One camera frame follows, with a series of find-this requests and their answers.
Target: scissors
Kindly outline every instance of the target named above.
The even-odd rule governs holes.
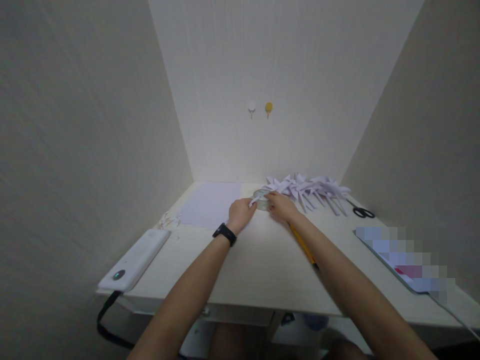
[[[355,215],[357,215],[359,218],[362,218],[362,219],[371,218],[371,219],[373,219],[375,217],[375,214],[373,212],[370,212],[367,209],[364,209],[363,207],[358,207],[357,205],[355,205],[353,202],[351,202],[348,199],[345,199],[345,200],[347,200],[350,203],[350,205],[353,206],[353,213]]]

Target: wall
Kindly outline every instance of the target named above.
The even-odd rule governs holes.
[[[343,183],[387,225],[406,226],[426,250],[440,251],[441,263],[456,265],[456,283],[480,301],[478,59],[478,1],[428,3]]]
[[[195,181],[340,179],[422,2],[149,0]]]
[[[193,181],[148,3],[2,10],[2,357],[124,359],[96,285]]]

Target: pencil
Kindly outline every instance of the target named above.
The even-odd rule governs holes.
[[[313,267],[318,270],[318,269],[319,269],[319,266],[317,265],[317,263],[315,262],[314,257],[313,257],[312,254],[310,253],[309,248],[307,247],[307,245],[305,245],[304,240],[300,237],[300,234],[297,232],[297,230],[294,229],[294,227],[293,227],[292,225],[290,225],[290,223],[288,223],[288,226],[290,226],[290,229],[291,229],[293,235],[295,235],[296,242],[301,246],[301,248],[302,248],[303,251],[305,252],[306,256],[307,256],[308,259],[310,260],[310,262],[311,262],[311,264],[313,265]]]

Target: hand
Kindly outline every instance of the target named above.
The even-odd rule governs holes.
[[[276,191],[265,195],[270,200],[272,205],[268,208],[270,214],[274,217],[290,222],[296,214],[300,214],[300,211],[295,206],[294,202],[288,198],[288,196],[282,195]]]
[[[254,203],[249,207],[251,198],[243,198],[235,200],[230,205],[228,211],[228,224],[226,225],[236,236],[242,231],[242,229],[249,223],[250,219],[254,215],[257,209],[257,203]]]

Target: wristwatch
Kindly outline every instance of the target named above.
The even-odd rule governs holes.
[[[224,222],[218,227],[218,229],[213,233],[212,236],[216,238],[220,234],[222,234],[228,239],[228,241],[230,242],[230,247],[232,247],[237,241],[237,237],[235,236],[235,234],[227,227],[227,225],[225,225]]]

